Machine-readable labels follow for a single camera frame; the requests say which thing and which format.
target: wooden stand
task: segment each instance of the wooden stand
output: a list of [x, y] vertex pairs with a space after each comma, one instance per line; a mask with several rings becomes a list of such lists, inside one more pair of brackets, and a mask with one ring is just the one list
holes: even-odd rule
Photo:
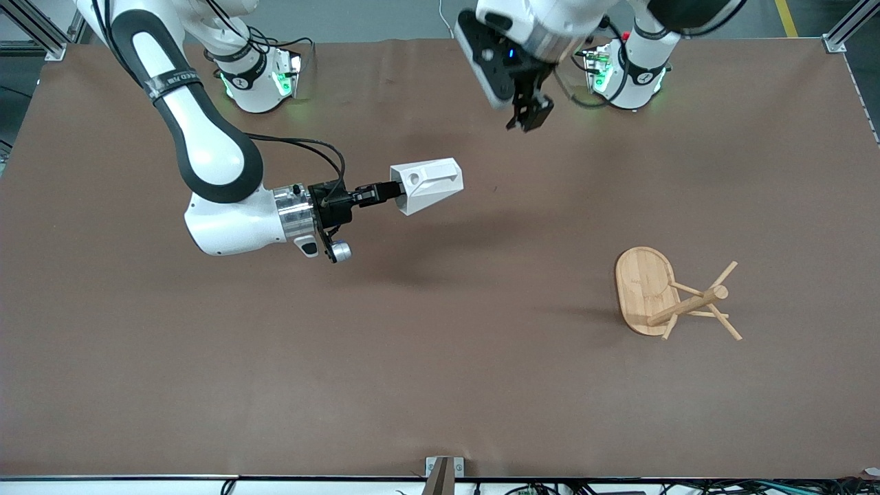
[[[736, 267], [737, 262], [731, 262], [706, 291], [700, 292], [676, 282], [671, 263], [659, 251], [633, 247], [620, 256], [614, 270], [620, 311], [629, 328], [646, 336], [668, 339], [678, 316], [690, 314], [716, 318], [733, 338], [742, 340], [728, 315], [715, 307], [716, 302], [727, 299], [728, 290], [722, 283]], [[693, 297], [682, 301], [679, 290]], [[708, 307], [709, 312], [696, 311], [702, 307]]]

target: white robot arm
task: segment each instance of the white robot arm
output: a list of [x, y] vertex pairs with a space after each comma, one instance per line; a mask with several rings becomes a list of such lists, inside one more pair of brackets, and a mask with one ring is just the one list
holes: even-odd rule
[[[75, 0], [92, 30], [101, 36], [98, 18], [92, 15], [92, 0]], [[260, 114], [295, 96], [301, 57], [288, 50], [259, 43], [240, 19], [253, 12], [259, 0], [163, 0], [157, 14], [170, 13], [206, 48], [206, 55], [219, 68], [226, 93], [238, 107]], [[103, 3], [98, 8], [103, 11]]]
[[[553, 110], [541, 84], [556, 65], [603, 24], [619, 0], [479, 0], [458, 15], [455, 38], [495, 108], [513, 105], [508, 129], [540, 127]], [[731, 0], [629, 0], [635, 29], [605, 48], [594, 89], [624, 108], [638, 108], [659, 89], [683, 29], [704, 26]]]
[[[343, 261], [351, 256], [350, 247], [332, 238], [340, 225], [351, 221], [354, 206], [395, 199], [408, 215], [464, 187], [458, 164], [444, 159], [394, 166], [391, 181], [351, 192], [341, 173], [338, 181], [266, 189], [259, 150], [217, 112], [183, 54], [180, 3], [198, 4], [78, 0], [77, 7], [171, 131], [180, 175], [193, 191], [184, 219], [203, 252], [234, 255], [290, 240], [308, 257], [319, 255], [322, 246], [332, 262]], [[230, 45], [226, 51], [233, 49]]]

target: cable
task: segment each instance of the cable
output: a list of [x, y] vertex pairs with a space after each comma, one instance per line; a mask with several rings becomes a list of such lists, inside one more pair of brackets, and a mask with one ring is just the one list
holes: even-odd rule
[[244, 36], [238, 29], [236, 29], [235, 26], [231, 24], [231, 17], [229, 16], [229, 14], [227, 14], [226, 11], [223, 10], [223, 7], [221, 7], [215, 0], [206, 0], [206, 3], [208, 4], [208, 7], [210, 7], [211, 10], [214, 11], [214, 13], [220, 18], [220, 20], [223, 21], [226, 27], [228, 27], [233, 33], [237, 34], [238, 37], [244, 40], [247, 45], [263, 55], [269, 53], [268, 48], [266, 48], [265, 51], [261, 50], [259, 48], [260, 45], [254, 43], [253, 39], [250, 36]]
[[452, 27], [449, 25], [449, 22], [446, 21], [446, 17], [443, 15], [443, 0], [440, 0], [440, 4], [437, 6], [437, 12], [440, 13], [440, 19], [446, 24], [446, 30], [449, 31], [449, 37], [455, 38], [455, 34], [452, 32]]
[[584, 72], [586, 72], [588, 74], [598, 74], [599, 73], [599, 71], [597, 69], [591, 69], [589, 67], [584, 67], [583, 65], [581, 65], [581, 63], [577, 61], [575, 54], [571, 54], [570, 59], [571, 59], [571, 62], [575, 65], [575, 67], [577, 67], [580, 70], [583, 70]]
[[815, 493], [814, 491], [811, 491], [811, 490], [805, 490], [803, 488], [797, 488], [795, 486], [788, 486], [785, 484], [778, 484], [778, 483], [773, 483], [773, 482], [769, 482], [769, 481], [760, 481], [759, 483], [761, 483], [764, 486], [767, 486], [769, 488], [775, 488], [776, 490], [782, 491], [784, 493], [788, 493], [789, 495], [792, 495], [792, 494], [793, 495], [811, 495], [812, 493]]
[[20, 94], [20, 95], [22, 95], [22, 96], [24, 96], [25, 98], [28, 98], [28, 99], [33, 98], [32, 95], [27, 94], [26, 92], [21, 92], [21, 91], [19, 91], [19, 90], [17, 90], [17, 89], [12, 89], [12, 88], [10, 88], [9, 86], [0, 85], [0, 89], [4, 89], [4, 90], [9, 91], [9, 92], [14, 92], [14, 93]]
[[116, 46], [116, 41], [113, 39], [113, 30], [110, 26], [112, 24], [111, 16], [110, 16], [110, 0], [104, 0], [104, 13], [101, 13], [101, 9], [98, 7], [98, 0], [92, 0], [92, 10], [95, 12], [95, 19], [98, 21], [98, 28], [101, 31], [101, 36], [104, 37], [104, 43], [107, 45], [107, 48], [110, 49], [110, 53], [113, 54], [116, 62], [122, 66], [123, 69], [128, 73], [128, 75], [136, 82], [138, 85], [141, 83], [137, 80], [135, 73], [131, 70], [131, 67], [122, 59], [122, 56], [119, 55], [119, 47]]
[[617, 91], [615, 91], [614, 94], [611, 95], [610, 98], [606, 98], [605, 96], [602, 96], [600, 94], [598, 96], [602, 99], [602, 101], [599, 103], [587, 103], [586, 101], [579, 100], [573, 92], [568, 90], [565, 83], [562, 82], [562, 77], [559, 75], [559, 72], [557, 72], [555, 68], [553, 69], [553, 75], [556, 78], [556, 82], [559, 84], [559, 87], [562, 89], [562, 92], [565, 93], [566, 98], [568, 98], [575, 105], [578, 105], [581, 108], [594, 109], [594, 108], [607, 107], [612, 104], [614, 99], [616, 99], [618, 96], [620, 96], [620, 93], [623, 92], [623, 88], [626, 87], [626, 85], [627, 85], [627, 78], [629, 77], [629, 67], [630, 67], [629, 55], [627, 55], [627, 45], [623, 41], [623, 35], [620, 33], [620, 30], [617, 28], [616, 25], [614, 25], [613, 22], [611, 22], [610, 19], [608, 20], [608, 27], [612, 30], [612, 33], [614, 33], [614, 36], [618, 40], [620, 40], [620, 58], [623, 59], [623, 75], [620, 78], [620, 84], [617, 86]]
[[227, 479], [223, 482], [223, 486], [220, 487], [220, 495], [230, 495], [233, 490], [235, 490], [235, 483], [238, 479]]
[[730, 14], [728, 14], [727, 17], [723, 18], [719, 23], [715, 24], [715, 25], [712, 26], [712, 27], [709, 27], [708, 29], [704, 29], [704, 30], [699, 31], [699, 32], [697, 32], [697, 33], [691, 33], [691, 32], [690, 32], [689, 30], [687, 30], [687, 29], [683, 29], [683, 30], [681, 30], [681, 31], [675, 31], [675, 30], [671, 29], [670, 31], [672, 31], [673, 33], [676, 33], [676, 34], [680, 34], [680, 35], [682, 35], [682, 36], [690, 36], [690, 37], [692, 37], [692, 38], [697, 38], [697, 37], [700, 37], [700, 36], [705, 36], [705, 35], [707, 35], [707, 34], [709, 34], [709, 33], [712, 33], [712, 32], [714, 32], [714, 31], [717, 31], [717, 30], [720, 29], [722, 26], [724, 26], [725, 24], [727, 24], [728, 22], [730, 22], [730, 20], [733, 18], [733, 16], [737, 15], [737, 13], [739, 13], [739, 11], [742, 10], [743, 7], [745, 7], [745, 3], [748, 2], [748, 1], [749, 1], [749, 0], [739, 0], [739, 4], [737, 4], [737, 6], [734, 7], [734, 9], [733, 9], [732, 11], [730, 11]]
[[[338, 178], [336, 179], [336, 183], [333, 185], [333, 187], [330, 188], [330, 192], [327, 193], [327, 196], [323, 200], [321, 200], [321, 206], [326, 206], [326, 199], [328, 197], [331, 197], [333, 195], [333, 193], [336, 192], [336, 189], [338, 189], [339, 186], [342, 185], [342, 182], [345, 179], [345, 157], [342, 156], [341, 151], [339, 151], [335, 146], [333, 146], [330, 143], [326, 143], [324, 141], [319, 141], [318, 139], [308, 139], [305, 137], [274, 137], [274, 136], [266, 136], [263, 134], [254, 134], [252, 132], [246, 132], [245, 135], [250, 137], [253, 140], [256, 140], [256, 141], [276, 141], [279, 143], [292, 144], [294, 146], [298, 146], [300, 148], [304, 148], [308, 151], [312, 151], [313, 153], [316, 153], [321, 158], [323, 158], [327, 163], [329, 163], [330, 166], [333, 167], [334, 171], [336, 171]], [[315, 149], [314, 147], [310, 146], [309, 144], [317, 144], [319, 146], [324, 146], [328, 150], [335, 153], [336, 157], [339, 159], [339, 165], [337, 165], [335, 162], [333, 162], [333, 160], [330, 159], [330, 157], [328, 157], [322, 151]]]
[[263, 34], [261, 30], [257, 29], [256, 27], [248, 26], [247, 29], [252, 36], [260, 36], [263, 39], [263, 42], [256, 42], [261, 46], [267, 48], [284, 48], [290, 45], [296, 45], [297, 43], [301, 43], [303, 41], [309, 43], [309, 58], [305, 59], [305, 63], [300, 68], [300, 71], [305, 70], [305, 68], [309, 66], [309, 63], [312, 61], [312, 59], [315, 58], [315, 42], [312, 40], [312, 38], [309, 38], [308, 36], [303, 36], [302, 38], [297, 38], [293, 41], [285, 41], [284, 43], [281, 43], [277, 38], [267, 37], [265, 34]]
[[518, 491], [529, 490], [530, 488], [534, 488], [535, 491], [537, 491], [539, 495], [547, 495], [548, 493], [552, 493], [553, 495], [560, 495], [560, 493], [558, 491], [556, 491], [554, 488], [550, 488], [549, 486], [546, 486], [544, 484], [525, 484], [523, 486], [518, 486], [517, 488], [514, 488], [511, 491], [508, 491], [504, 495], [513, 495], [514, 493], [517, 493]]

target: wooden dowel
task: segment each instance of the wooden dowel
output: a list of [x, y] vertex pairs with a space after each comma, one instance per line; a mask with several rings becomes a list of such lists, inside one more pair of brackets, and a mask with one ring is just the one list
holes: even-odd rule
[[687, 285], [679, 284], [678, 282], [670, 282], [669, 285], [671, 285], [672, 287], [675, 287], [676, 289], [679, 289], [680, 291], [690, 292], [691, 294], [693, 294], [695, 296], [703, 295], [702, 292], [700, 292], [696, 289], [692, 289], [691, 287], [688, 287]]
[[678, 321], [678, 315], [674, 314], [669, 319], [669, 323], [666, 324], [666, 331], [663, 333], [663, 336], [661, 337], [663, 340], [669, 340], [669, 334], [672, 333], [672, 327], [675, 326], [676, 321]]
[[667, 307], [660, 313], [654, 314], [648, 318], [648, 325], [654, 327], [669, 321], [674, 314], [690, 313], [694, 309], [699, 309], [707, 304], [726, 299], [728, 295], [727, 287], [717, 285], [709, 287], [702, 296], [693, 296], [692, 298], [679, 302], [673, 307]]
[[[709, 318], [717, 318], [717, 316], [715, 316], [715, 314], [713, 314], [710, 311], [692, 311], [690, 313], [687, 313], [687, 315], [688, 316], [708, 316]], [[730, 315], [726, 314], [726, 313], [722, 313], [722, 316], [724, 316], [724, 318], [730, 318]]]
[[721, 285], [724, 282], [724, 279], [727, 278], [727, 276], [730, 275], [730, 272], [733, 271], [733, 269], [735, 269], [736, 267], [737, 267], [737, 262], [730, 262], [730, 264], [727, 265], [727, 268], [725, 268], [724, 271], [721, 272], [721, 275], [719, 275], [718, 278], [715, 279], [715, 281], [710, 285], [710, 287], [715, 287], [716, 285]]
[[722, 314], [721, 311], [718, 311], [718, 308], [715, 307], [714, 304], [709, 304], [708, 306], [709, 306], [709, 311], [711, 311], [712, 314], [715, 315], [715, 318], [717, 318], [718, 321], [720, 321], [721, 324], [724, 325], [724, 327], [727, 329], [727, 331], [730, 332], [730, 334], [733, 336], [734, 339], [743, 340], [743, 336], [739, 335], [739, 332], [737, 332], [737, 329], [733, 328], [733, 325], [731, 325], [730, 322], [727, 321], [727, 317], [724, 314]]

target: white 3d-printed part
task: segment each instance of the white 3d-printed part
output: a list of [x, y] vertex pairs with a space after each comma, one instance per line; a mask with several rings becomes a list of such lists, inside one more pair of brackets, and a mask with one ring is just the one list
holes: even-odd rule
[[461, 167], [455, 159], [392, 165], [391, 180], [403, 184], [406, 191], [395, 200], [405, 215], [412, 215], [465, 188]]

